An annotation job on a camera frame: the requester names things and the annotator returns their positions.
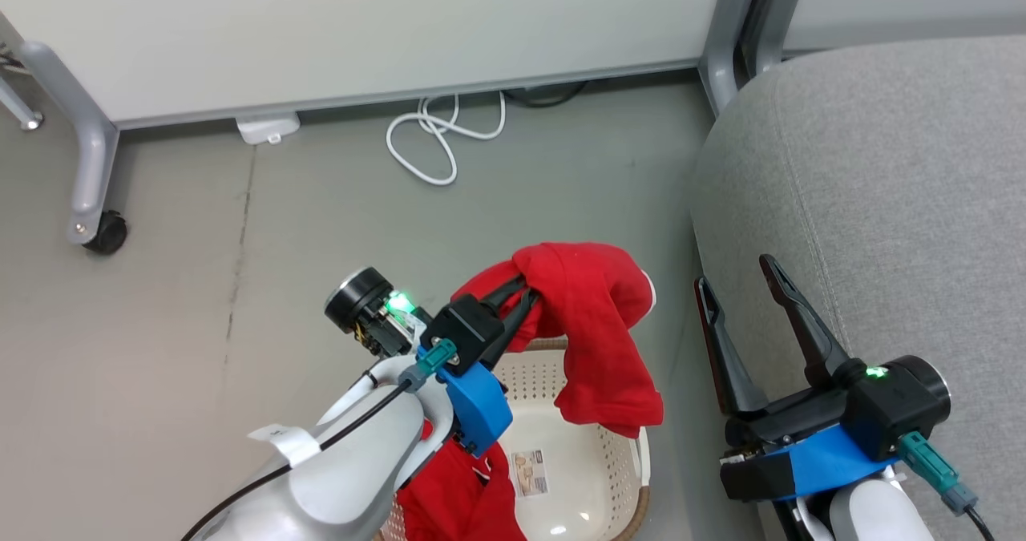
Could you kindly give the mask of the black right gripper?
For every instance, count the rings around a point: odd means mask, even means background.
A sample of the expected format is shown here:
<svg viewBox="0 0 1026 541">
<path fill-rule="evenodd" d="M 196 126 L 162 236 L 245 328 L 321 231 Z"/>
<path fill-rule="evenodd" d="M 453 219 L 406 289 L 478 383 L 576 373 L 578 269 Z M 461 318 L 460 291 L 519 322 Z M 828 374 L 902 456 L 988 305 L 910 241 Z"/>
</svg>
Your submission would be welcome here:
<svg viewBox="0 0 1026 541">
<path fill-rule="evenodd" d="M 834 373 L 850 359 L 842 344 L 773 256 L 759 256 L 759 265 L 798 340 L 810 386 L 833 386 Z M 849 368 L 842 386 L 806 389 L 770 405 L 734 348 L 725 311 L 704 276 L 695 280 L 695 295 L 719 409 L 748 414 L 728 424 L 741 454 L 721 464 L 729 499 L 781 502 L 868 478 L 898 460 L 902 436 L 928 436 L 951 412 L 941 374 L 916 356 Z"/>
</svg>

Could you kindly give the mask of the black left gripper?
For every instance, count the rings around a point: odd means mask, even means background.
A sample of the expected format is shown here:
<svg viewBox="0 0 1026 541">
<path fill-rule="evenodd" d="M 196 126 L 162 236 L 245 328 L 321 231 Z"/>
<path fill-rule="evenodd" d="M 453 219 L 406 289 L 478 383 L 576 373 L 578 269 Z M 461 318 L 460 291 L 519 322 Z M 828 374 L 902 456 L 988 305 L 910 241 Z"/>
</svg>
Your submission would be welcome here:
<svg viewBox="0 0 1026 541">
<path fill-rule="evenodd" d="M 538 293 L 523 276 L 491 289 L 481 301 L 457 297 L 431 315 L 373 267 L 349 274 L 327 297 L 324 315 L 378 358 L 415 355 L 437 368 L 495 368 Z"/>
</svg>

